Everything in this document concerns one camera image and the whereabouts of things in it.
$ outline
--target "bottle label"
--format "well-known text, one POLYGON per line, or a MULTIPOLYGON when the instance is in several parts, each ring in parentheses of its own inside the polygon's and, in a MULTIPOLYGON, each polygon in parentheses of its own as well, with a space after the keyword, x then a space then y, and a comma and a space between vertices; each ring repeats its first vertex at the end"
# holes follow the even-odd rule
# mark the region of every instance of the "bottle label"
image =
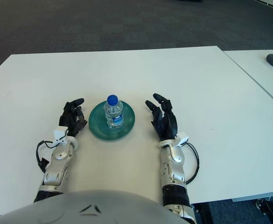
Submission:
POLYGON ((114 122, 114 125, 121 124, 121 122, 122 122, 122 114, 120 114, 119 116, 113 118, 113 122, 114 122))

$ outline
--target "silver robotic forearm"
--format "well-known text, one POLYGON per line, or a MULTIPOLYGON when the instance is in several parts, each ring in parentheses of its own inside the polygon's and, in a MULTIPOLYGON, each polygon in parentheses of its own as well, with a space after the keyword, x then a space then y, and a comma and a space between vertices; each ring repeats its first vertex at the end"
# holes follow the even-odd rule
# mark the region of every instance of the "silver robotic forearm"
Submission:
POLYGON ((59 126, 54 130, 53 145, 57 146, 51 155, 51 163, 46 168, 34 202, 67 191, 70 165, 75 160, 75 150, 78 145, 75 137, 65 135, 66 131, 67 127, 64 126, 59 126))
POLYGON ((186 221, 196 224, 194 211, 187 195, 183 171, 184 154, 181 146, 187 140, 185 133, 179 133, 174 140, 160 142, 160 179, 164 207, 186 221))

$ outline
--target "water bottle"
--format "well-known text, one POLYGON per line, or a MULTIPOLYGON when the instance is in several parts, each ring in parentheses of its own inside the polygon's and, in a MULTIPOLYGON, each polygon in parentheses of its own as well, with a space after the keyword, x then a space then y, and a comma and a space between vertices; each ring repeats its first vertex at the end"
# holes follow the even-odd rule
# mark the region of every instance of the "water bottle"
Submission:
POLYGON ((117 130, 123 126, 123 104, 116 95, 110 95, 108 101, 104 105, 105 117, 107 119, 108 126, 117 130))

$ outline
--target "robotic arm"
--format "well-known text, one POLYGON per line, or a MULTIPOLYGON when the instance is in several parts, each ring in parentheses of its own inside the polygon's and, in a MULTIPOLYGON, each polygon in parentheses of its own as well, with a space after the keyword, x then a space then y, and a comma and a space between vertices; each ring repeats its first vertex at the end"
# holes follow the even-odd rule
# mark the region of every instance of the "robotic arm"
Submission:
POLYGON ((54 141, 41 141, 37 146, 36 159, 44 172, 44 178, 34 202, 66 192, 69 166, 75 159, 75 150, 78 148, 75 136, 87 123, 82 108, 79 106, 83 102, 84 99, 82 98, 71 103, 67 102, 64 106, 64 112, 60 116, 59 126, 54 130, 54 141), (50 164, 44 158, 40 161, 38 149, 42 144, 46 144, 48 148, 55 148, 50 164))
POLYGON ((177 121, 171 111, 172 106, 170 100, 156 93, 153 94, 153 97, 160 103, 164 111, 164 116, 162 117, 162 112, 159 107, 148 100, 145 102, 152 111, 152 125, 161 140, 159 143, 161 148, 160 179, 164 207, 187 222, 196 224, 194 211, 190 205, 187 194, 183 171, 184 154, 181 150, 181 147, 187 144, 188 136, 185 133, 177 134, 177 121))

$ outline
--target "blue bottle cap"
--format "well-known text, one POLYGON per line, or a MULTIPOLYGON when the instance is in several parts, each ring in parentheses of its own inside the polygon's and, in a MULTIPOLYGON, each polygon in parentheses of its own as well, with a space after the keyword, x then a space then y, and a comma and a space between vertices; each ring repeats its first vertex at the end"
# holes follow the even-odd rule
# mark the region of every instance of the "blue bottle cap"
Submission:
POLYGON ((115 106, 118 103, 118 97, 116 95, 110 95, 108 97, 108 104, 110 106, 115 106))

